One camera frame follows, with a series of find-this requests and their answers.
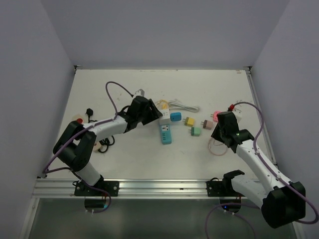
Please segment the white multi-socket adapter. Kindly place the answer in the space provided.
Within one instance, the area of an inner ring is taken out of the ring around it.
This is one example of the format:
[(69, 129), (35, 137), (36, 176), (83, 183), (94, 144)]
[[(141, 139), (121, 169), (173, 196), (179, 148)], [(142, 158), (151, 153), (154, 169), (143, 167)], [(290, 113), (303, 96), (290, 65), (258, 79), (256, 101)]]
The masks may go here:
[(159, 125), (170, 124), (170, 113), (169, 109), (161, 109), (160, 110), (162, 117), (159, 118)]

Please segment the pink charger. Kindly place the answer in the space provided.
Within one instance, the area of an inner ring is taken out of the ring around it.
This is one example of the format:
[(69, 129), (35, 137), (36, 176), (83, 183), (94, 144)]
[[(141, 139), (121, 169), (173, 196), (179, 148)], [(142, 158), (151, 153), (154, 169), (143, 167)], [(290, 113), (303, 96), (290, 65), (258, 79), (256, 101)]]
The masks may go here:
[(218, 122), (218, 114), (221, 113), (221, 111), (214, 111), (212, 114), (211, 114), (211, 117), (213, 119), (214, 122)]

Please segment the pink brown charger plug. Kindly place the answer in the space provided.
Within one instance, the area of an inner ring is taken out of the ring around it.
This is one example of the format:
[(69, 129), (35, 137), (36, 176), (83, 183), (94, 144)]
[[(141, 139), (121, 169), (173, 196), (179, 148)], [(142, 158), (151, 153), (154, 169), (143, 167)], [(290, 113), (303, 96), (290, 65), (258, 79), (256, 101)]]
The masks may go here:
[(207, 130), (213, 129), (213, 122), (210, 120), (204, 120), (201, 122), (202, 128)]

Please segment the teal USB hub strip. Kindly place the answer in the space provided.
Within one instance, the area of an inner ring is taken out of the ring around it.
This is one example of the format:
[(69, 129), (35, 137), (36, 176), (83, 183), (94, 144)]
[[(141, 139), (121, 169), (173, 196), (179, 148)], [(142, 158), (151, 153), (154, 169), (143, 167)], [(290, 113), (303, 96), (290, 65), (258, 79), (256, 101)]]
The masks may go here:
[(172, 137), (171, 137), (170, 124), (160, 125), (159, 129), (160, 129), (161, 143), (163, 145), (171, 144), (172, 143)]

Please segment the blue charger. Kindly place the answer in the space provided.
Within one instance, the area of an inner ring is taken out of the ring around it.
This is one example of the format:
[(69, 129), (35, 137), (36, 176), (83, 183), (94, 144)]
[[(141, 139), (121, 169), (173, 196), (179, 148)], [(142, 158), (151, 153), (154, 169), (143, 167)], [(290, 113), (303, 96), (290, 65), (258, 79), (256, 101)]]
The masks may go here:
[(171, 122), (181, 121), (181, 118), (182, 118), (181, 112), (170, 113), (170, 121)]

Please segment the green USB charger plug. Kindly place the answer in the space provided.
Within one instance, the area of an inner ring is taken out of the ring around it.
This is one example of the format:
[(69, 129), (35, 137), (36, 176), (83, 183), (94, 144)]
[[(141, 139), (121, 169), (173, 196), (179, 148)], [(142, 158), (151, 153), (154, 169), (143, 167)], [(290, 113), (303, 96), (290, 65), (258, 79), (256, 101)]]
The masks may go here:
[(191, 127), (189, 130), (191, 136), (200, 136), (201, 135), (201, 128), (199, 127)]

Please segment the yellow USB charger plug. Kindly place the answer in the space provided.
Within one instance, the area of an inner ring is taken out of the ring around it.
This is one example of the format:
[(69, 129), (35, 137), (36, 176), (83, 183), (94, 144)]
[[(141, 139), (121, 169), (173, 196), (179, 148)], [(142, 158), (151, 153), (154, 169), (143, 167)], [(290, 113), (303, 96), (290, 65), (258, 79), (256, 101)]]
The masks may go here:
[(188, 126), (188, 127), (193, 127), (195, 124), (195, 119), (194, 118), (190, 118), (190, 117), (186, 117), (184, 119), (184, 125)]

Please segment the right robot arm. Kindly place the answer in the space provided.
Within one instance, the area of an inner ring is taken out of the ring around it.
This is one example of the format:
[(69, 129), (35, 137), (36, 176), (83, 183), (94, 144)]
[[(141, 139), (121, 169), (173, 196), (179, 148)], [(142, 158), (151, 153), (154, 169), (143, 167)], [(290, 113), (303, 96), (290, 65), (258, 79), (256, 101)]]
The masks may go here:
[(272, 164), (254, 144), (253, 135), (246, 129), (239, 129), (231, 111), (220, 112), (217, 118), (211, 137), (237, 154), (259, 180), (251, 180), (240, 170), (231, 171), (223, 176), (223, 192), (245, 196), (260, 208), (265, 221), (274, 229), (304, 218), (306, 190), (302, 183), (292, 182)]

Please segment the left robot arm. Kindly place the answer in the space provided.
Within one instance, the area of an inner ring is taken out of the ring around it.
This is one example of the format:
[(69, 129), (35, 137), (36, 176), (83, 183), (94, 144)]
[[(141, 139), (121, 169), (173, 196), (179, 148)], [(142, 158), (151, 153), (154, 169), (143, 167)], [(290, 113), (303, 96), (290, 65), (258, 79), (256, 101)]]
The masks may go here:
[(90, 163), (96, 143), (117, 134), (127, 133), (139, 123), (149, 124), (162, 117), (151, 99), (142, 96), (133, 98), (132, 103), (112, 119), (80, 124), (69, 123), (53, 148), (53, 154), (66, 164), (82, 181), (86, 190), (96, 196), (102, 193), (102, 175)]

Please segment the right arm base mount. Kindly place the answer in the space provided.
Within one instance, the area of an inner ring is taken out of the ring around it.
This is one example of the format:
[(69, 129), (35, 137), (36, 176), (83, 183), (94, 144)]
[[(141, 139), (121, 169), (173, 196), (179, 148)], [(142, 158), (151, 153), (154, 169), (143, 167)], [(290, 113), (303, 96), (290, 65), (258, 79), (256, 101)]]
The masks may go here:
[(234, 191), (228, 180), (212, 178), (205, 183), (208, 197), (238, 197), (241, 195)]

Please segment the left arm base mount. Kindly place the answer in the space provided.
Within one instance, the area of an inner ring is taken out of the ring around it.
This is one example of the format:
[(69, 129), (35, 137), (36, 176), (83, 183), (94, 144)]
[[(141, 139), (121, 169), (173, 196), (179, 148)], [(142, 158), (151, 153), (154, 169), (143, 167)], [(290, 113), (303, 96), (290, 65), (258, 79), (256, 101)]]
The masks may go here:
[(80, 197), (102, 197), (106, 194), (100, 190), (106, 191), (111, 197), (117, 197), (119, 191), (119, 181), (99, 181), (91, 189), (83, 182), (74, 181), (72, 185), (75, 187), (74, 195)]

